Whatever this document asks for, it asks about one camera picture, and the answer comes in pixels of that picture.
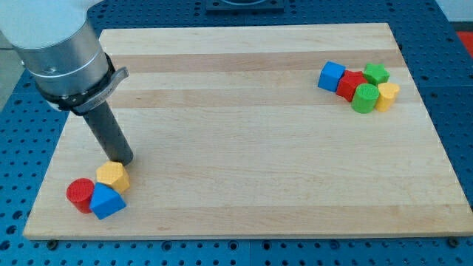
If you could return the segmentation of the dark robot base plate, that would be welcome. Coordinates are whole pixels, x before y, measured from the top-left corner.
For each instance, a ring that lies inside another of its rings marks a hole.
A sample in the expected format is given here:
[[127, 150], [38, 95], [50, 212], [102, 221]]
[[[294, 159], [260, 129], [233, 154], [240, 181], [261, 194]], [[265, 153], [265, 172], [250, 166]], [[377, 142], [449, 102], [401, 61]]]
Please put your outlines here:
[[205, 0], [207, 12], [283, 11], [285, 0]]

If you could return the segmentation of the black clamp ring with lever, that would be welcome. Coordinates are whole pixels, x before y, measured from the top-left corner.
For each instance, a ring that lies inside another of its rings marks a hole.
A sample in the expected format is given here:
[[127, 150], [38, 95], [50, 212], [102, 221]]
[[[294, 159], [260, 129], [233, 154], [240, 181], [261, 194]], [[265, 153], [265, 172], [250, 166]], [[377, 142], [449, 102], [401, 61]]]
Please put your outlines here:
[[106, 99], [115, 91], [118, 84], [129, 77], [126, 67], [116, 70], [109, 55], [104, 53], [108, 70], [105, 75], [83, 92], [75, 94], [53, 94], [36, 81], [36, 87], [41, 96], [58, 111], [71, 111], [76, 115], [85, 115], [93, 109], [106, 103]]

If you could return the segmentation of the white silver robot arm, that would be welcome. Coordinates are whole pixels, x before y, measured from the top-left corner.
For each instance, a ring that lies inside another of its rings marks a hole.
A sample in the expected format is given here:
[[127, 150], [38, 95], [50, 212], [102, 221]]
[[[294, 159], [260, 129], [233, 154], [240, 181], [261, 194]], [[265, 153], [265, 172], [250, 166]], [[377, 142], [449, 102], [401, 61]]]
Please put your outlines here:
[[58, 111], [84, 118], [108, 158], [123, 165], [133, 152], [107, 98], [128, 77], [104, 52], [88, 19], [98, 0], [1, 1], [1, 32]]

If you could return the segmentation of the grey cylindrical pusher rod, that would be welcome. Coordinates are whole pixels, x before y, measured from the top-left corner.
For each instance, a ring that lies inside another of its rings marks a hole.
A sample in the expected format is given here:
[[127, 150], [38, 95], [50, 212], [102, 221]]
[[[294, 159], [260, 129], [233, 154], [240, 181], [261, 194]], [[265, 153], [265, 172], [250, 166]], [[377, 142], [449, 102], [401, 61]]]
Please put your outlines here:
[[107, 102], [87, 112], [84, 120], [109, 160], [124, 166], [130, 164], [133, 151]]

